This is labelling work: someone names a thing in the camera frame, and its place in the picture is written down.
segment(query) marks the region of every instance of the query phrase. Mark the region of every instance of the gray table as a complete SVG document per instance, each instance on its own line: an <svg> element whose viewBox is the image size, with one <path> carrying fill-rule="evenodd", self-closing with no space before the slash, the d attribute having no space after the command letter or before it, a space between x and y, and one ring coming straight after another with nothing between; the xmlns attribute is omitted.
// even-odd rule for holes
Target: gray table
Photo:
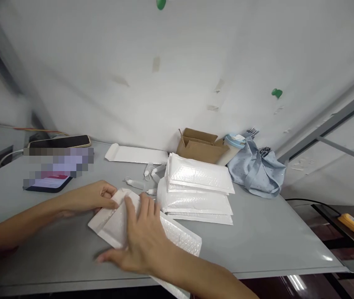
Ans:
<svg viewBox="0 0 354 299"><path fill-rule="evenodd" d="M93 142L94 171L72 179L62 192L100 179L127 187L126 176L142 178L144 164L106 161L109 146ZM22 190L29 170L25 159L0 169L0 222L53 196ZM229 196L233 226L179 220L202 237L200 257L239 279L347 271L282 197L263 199L234 187L236 194ZM0 265L0 295L155 285L148 276L94 262L109 246L88 228L92 216L58 221L20 246Z"/></svg>

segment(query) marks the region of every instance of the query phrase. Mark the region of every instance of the cardboard box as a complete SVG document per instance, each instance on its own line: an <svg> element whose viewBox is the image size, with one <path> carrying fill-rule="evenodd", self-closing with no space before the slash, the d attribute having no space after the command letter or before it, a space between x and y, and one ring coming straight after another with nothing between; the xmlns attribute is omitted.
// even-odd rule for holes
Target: cardboard box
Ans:
<svg viewBox="0 0 354 299"><path fill-rule="evenodd" d="M229 149L223 145L223 140L217 140L217 135L186 128L181 134L177 155L206 163L216 164Z"/></svg>

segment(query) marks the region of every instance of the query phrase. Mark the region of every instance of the white bubble mailer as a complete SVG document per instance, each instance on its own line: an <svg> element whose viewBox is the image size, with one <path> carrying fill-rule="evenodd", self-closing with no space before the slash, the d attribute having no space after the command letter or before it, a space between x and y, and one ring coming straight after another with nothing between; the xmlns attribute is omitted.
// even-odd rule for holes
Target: white bubble mailer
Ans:
<svg viewBox="0 0 354 299"><path fill-rule="evenodd" d="M233 215L226 195L219 193L168 193L166 179L157 187L157 200L161 210L167 212L188 212Z"/></svg>
<svg viewBox="0 0 354 299"><path fill-rule="evenodd" d="M218 224L234 225L230 215L221 214L200 214L200 213L167 213L173 219L192 220L201 222L211 222Z"/></svg>
<svg viewBox="0 0 354 299"><path fill-rule="evenodd" d="M225 166L185 159L171 153L167 172L170 184L235 194L231 176Z"/></svg>
<svg viewBox="0 0 354 299"><path fill-rule="evenodd" d="M114 248L124 248L127 245L127 210L124 203L124 197L128 195L138 214L141 202L139 196L129 189L119 189L112 197L120 206L117 210L102 209L97 213L88 226L94 230L102 239L108 242ZM199 256L202 247L202 238L194 234L190 230L183 227L166 214L160 212L160 221L167 238L178 247L185 251ZM188 299L189 294L168 282L156 277L152 277L162 287L179 299Z"/></svg>
<svg viewBox="0 0 354 299"><path fill-rule="evenodd" d="M170 193L178 192L178 193L208 193L209 189L203 189L198 187L190 187L184 185L177 185L177 184L167 184L167 191ZM222 195L229 195L227 192L215 191L211 190L211 192L222 194Z"/></svg>

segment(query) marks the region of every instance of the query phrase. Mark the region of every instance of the metal frame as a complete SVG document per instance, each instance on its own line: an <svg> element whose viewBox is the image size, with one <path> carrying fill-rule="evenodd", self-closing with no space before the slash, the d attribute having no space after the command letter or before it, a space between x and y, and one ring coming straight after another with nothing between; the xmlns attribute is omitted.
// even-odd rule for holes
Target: metal frame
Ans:
<svg viewBox="0 0 354 299"><path fill-rule="evenodd" d="M328 119L324 124L317 128L314 132L310 133L306 138L301 140L298 144L288 150L283 154L278 161L282 164L288 163L289 161L296 158L302 152L308 150L311 146L321 141L331 147L345 152L354 157L354 151L347 149L337 143L334 143L324 137L331 133L334 129L339 127L341 124L349 120L354 116L354 100L342 108L339 112L334 114L330 119Z"/></svg>
<svg viewBox="0 0 354 299"><path fill-rule="evenodd" d="M338 249L338 248L354 248L354 240L347 235L339 226L337 226L333 221L330 220L330 216L325 214L319 207L315 204L311 205L334 229L336 229L341 238L334 240L323 241L325 246L328 249ZM343 260L341 261L344 266L346 266L353 273L336 273L339 279L334 277L332 273L324 274L325 278L332 285L335 291L339 294L341 298L350 299L350 295L348 295L347 291L344 287L339 283L339 280L344 279L354 279L354 260Z"/></svg>

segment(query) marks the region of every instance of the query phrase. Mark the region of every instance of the light blue bag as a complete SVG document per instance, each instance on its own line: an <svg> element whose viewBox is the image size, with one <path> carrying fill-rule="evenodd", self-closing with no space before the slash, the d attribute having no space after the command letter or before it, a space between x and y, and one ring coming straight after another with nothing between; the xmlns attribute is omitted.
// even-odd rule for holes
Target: light blue bag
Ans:
<svg viewBox="0 0 354 299"><path fill-rule="evenodd" d="M269 147L258 149L252 134L243 134L246 146L227 164L232 181L250 193L264 198L277 197L285 176L286 166L280 163Z"/></svg>

